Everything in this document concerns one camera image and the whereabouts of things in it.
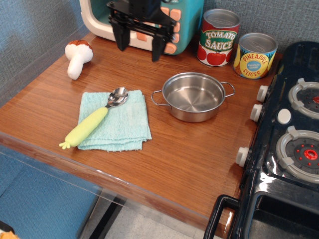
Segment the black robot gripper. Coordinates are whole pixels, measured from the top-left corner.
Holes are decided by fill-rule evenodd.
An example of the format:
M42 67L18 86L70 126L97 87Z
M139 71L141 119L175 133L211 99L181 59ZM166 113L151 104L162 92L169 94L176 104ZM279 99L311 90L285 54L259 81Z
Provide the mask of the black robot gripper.
M166 44L173 40L176 21L161 10L160 0L112 0L109 22L117 47L124 51L130 43L130 32L153 36L152 61L156 62L164 53Z

